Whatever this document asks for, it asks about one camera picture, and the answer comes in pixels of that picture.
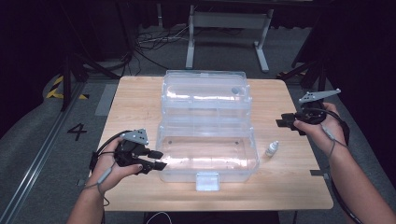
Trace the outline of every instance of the hand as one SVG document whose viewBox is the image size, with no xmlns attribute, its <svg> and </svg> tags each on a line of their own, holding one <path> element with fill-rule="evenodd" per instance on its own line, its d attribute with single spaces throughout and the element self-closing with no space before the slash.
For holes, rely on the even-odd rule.
<svg viewBox="0 0 396 224">
<path fill-rule="evenodd" d="M 338 111 L 335 108 L 335 105 L 333 104 L 328 104 L 328 103 L 323 103 L 324 107 L 326 110 L 332 111 L 338 115 Z M 305 132 L 309 136 L 312 137 L 314 140 L 315 144 L 329 157 L 331 151 L 332 151 L 332 144 L 333 141 L 329 138 L 329 136 L 326 135 L 326 133 L 323 131 L 321 125 L 325 126 L 334 136 L 334 138 L 339 141 L 342 144 L 346 144 L 345 138 L 344 138 L 344 133 L 343 129 L 340 126 L 339 122 L 337 119 L 335 119 L 333 116 L 327 115 L 326 119 L 323 120 L 323 122 L 317 125 L 311 125 L 308 123 L 305 123 L 300 120 L 295 120 L 294 121 L 294 126 L 301 131 Z"/>
<path fill-rule="evenodd" d="M 95 169 L 87 181 L 86 186 L 95 185 L 98 179 L 102 176 L 102 174 L 109 168 L 112 167 L 110 175 L 105 179 L 105 181 L 99 186 L 100 190 L 105 193 L 106 191 L 116 187 L 120 181 L 128 176 L 134 175 L 139 172 L 143 166 L 141 164 L 134 164 L 125 167 L 119 167 L 114 160 L 114 153 L 106 153 L 106 152 L 114 152 L 118 146 L 118 144 L 122 141 L 122 138 L 116 138 L 111 141 L 100 157 L 98 162 L 96 163 Z"/>
</svg>

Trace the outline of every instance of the clear plastic container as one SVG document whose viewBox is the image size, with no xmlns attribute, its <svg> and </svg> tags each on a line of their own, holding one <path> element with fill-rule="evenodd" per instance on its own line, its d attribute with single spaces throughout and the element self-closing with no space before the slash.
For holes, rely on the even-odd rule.
<svg viewBox="0 0 396 224">
<path fill-rule="evenodd" d="M 197 182 L 197 189 L 213 179 L 248 180 L 260 164 L 251 100 L 245 73 L 168 71 L 156 144 L 167 163 L 161 179 Z"/>
</svg>

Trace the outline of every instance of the small bottle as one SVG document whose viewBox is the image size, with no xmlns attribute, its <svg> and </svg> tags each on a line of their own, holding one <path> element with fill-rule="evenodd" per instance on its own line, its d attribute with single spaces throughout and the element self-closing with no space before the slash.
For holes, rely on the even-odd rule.
<svg viewBox="0 0 396 224">
<path fill-rule="evenodd" d="M 274 154 L 277 151 L 277 147 L 279 146 L 279 142 L 275 141 L 273 143 L 270 144 L 270 146 L 267 148 L 267 150 L 265 150 L 265 155 L 267 155 L 268 157 L 272 157 L 274 156 Z"/>
</svg>

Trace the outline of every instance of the number 4 marking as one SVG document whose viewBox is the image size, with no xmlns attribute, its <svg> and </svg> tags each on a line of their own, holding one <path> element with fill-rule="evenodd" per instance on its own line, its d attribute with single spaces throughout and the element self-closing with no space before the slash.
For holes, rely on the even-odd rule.
<svg viewBox="0 0 396 224">
<path fill-rule="evenodd" d="M 77 134 L 77 136 L 76 136 L 76 141 L 78 141 L 78 139 L 79 139 L 79 135 L 81 134 L 81 133 L 86 133 L 87 131 L 85 131 L 85 130 L 82 130 L 84 128 L 84 124 L 82 124 L 82 123 L 80 123 L 80 124 L 78 124 L 76 127 L 73 127 L 72 129 L 70 129 L 69 131 L 67 131 L 68 133 L 76 133 Z"/>
</svg>

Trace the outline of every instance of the person's left hand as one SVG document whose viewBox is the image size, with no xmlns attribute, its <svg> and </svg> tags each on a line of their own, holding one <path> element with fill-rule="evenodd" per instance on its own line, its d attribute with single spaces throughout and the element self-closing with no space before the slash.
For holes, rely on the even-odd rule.
<svg viewBox="0 0 396 224">
<path fill-rule="evenodd" d="M 122 138 L 120 137 L 114 139 L 106 146 L 103 152 L 114 152 L 121 141 Z M 108 175 L 105 181 L 99 186 L 100 190 L 103 193 L 116 187 L 116 185 L 120 183 L 120 181 L 124 177 L 128 175 L 134 175 L 143 168 L 141 164 L 119 167 L 114 160 L 114 153 L 105 153 L 99 157 L 99 160 L 96 163 L 93 173 L 90 176 L 90 179 L 87 181 L 86 186 L 91 186 L 96 184 L 98 179 L 109 167 L 112 167 L 111 173 Z"/>
</svg>

